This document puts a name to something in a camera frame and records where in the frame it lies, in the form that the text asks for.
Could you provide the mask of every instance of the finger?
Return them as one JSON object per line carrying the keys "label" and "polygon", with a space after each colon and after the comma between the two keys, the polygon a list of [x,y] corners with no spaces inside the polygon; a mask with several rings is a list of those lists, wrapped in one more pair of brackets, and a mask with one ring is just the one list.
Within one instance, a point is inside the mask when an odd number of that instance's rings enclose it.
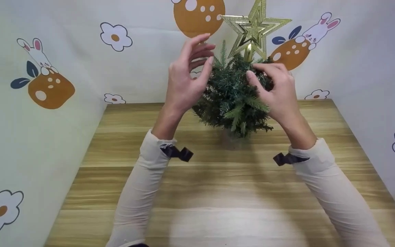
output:
{"label": "finger", "polygon": [[286,66],[282,63],[271,63],[270,65],[277,67],[279,70],[281,70],[282,72],[285,72],[287,74],[289,74],[288,70],[286,69]]}
{"label": "finger", "polygon": [[180,60],[188,61],[191,56],[191,51],[193,50],[193,47],[195,47],[199,43],[206,41],[208,38],[210,38],[210,34],[205,33],[185,41],[184,46],[181,50]]}
{"label": "finger", "polygon": [[205,61],[204,67],[202,68],[201,75],[196,79],[196,82],[205,89],[207,86],[208,79],[210,78],[211,72],[213,71],[214,57],[210,57]]}
{"label": "finger", "polygon": [[248,70],[246,72],[246,79],[248,80],[249,85],[257,87],[257,92],[259,93],[259,96],[263,95],[263,93],[266,92],[258,78],[255,76],[254,72],[252,72],[251,70]]}
{"label": "finger", "polygon": [[287,76],[279,68],[272,66],[272,64],[269,63],[256,63],[253,64],[252,67],[265,72],[268,77],[271,77],[274,80],[274,82],[280,81],[280,79],[284,79],[284,77]]}
{"label": "finger", "polygon": [[193,47],[191,55],[201,52],[203,50],[214,50],[216,48],[215,44],[201,43]]}
{"label": "finger", "polygon": [[189,65],[189,68],[190,68],[189,72],[191,72],[193,69],[196,69],[199,66],[204,65],[206,61],[207,61],[207,59],[201,59],[201,60],[198,60],[198,61],[191,62],[190,65]]}
{"label": "finger", "polygon": [[198,53],[195,53],[194,55],[192,55],[191,58],[190,58],[190,62],[195,60],[195,59],[198,59],[198,58],[209,58],[209,57],[212,57],[212,56],[214,56],[214,53],[212,51],[210,51],[210,50],[203,50],[201,52],[198,52]]}

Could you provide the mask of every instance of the green pine needles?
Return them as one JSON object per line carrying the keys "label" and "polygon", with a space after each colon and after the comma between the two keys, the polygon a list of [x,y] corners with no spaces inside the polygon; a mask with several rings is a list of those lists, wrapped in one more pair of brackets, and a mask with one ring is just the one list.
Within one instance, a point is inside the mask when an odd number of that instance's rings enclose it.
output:
{"label": "green pine needles", "polygon": [[[247,137],[257,130],[272,130],[273,127],[266,123],[269,119],[268,105],[257,98],[257,87],[249,86],[246,72],[253,71],[267,91],[273,88],[273,81],[263,72],[252,68],[254,61],[244,61],[240,54],[228,60],[225,41],[220,59],[215,58],[214,61],[207,89],[193,106],[193,111],[200,117],[201,122],[229,129],[239,138]],[[273,63],[270,58],[255,62]]]}

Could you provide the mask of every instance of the fingernail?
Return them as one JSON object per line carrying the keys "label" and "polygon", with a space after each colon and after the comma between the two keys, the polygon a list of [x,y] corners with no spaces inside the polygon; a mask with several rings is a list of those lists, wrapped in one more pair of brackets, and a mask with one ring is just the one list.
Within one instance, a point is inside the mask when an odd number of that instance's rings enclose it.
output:
{"label": "fingernail", "polygon": [[252,72],[251,70],[248,70],[248,71],[246,72],[246,77],[247,77],[248,79],[251,79],[253,75],[254,75],[254,72]]}

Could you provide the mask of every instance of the white rabbit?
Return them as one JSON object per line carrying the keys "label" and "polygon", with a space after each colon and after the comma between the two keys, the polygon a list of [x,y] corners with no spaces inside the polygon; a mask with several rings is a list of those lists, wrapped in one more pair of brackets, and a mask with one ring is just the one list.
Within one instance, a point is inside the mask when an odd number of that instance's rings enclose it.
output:
{"label": "white rabbit", "polygon": [[28,52],[28,54],[30,54],[30,56],[40,66],[40,73],[42,75],[49,75],[50,71],[48,69],[51,69],[52,72],[58,73],[57,69],[51,65],[48,58],[42,52],[42,42],[40,41],[40,39],[34,38],[32,47],[27,43],[27,41],[23,39],[17,39],[16,41],[22,48],[24,48]]}
{"label": "white rabbit", "polygon": [[334,19],[331,22],[328,22],[331,17],[332,13],[324,13],[318,21],[318,24],[313,25],[305,31],[302,36],[298,36],[295,39],[295,42],[300,44],[307,39],[310,42],[309,50],[315,49],[316,44],[326,36],[327,32],[339,25],[340,19]]}

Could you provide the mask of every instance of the cream long sleeve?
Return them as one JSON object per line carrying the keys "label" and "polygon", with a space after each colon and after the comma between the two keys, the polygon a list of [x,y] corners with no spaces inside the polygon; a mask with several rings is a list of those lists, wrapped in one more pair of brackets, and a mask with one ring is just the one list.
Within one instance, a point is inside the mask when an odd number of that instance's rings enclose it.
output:
{"label": "cream long sleeve", "polygon": [[155,194],[169,158],[160,147],[176,140],[160,140],[149,130],[140,147],[140,156],[121,192],[114,226],[106,247],[128,247],[144,242]]}
{"label": "cream long sleeve", "polygon": [[[155,193],[169,158],[160,150],[176,140],[157,139],[149,130],[140,148],[140,156],[120,195],[114,226],[106,247],[129,247],[144,242]],[[389,247],[371,211],[336,165],[323,139],[310,150],[289,152],[309,160],[293,164],[318,199],[347,247]]]}
{"label": "cream long sleeve", "polygon": [[293,164],[296,174],[318,199],[347,247],[389,247],[367,202],[336,165],[324,139],[310,150],[289,147],[292,155],[309,158]]}

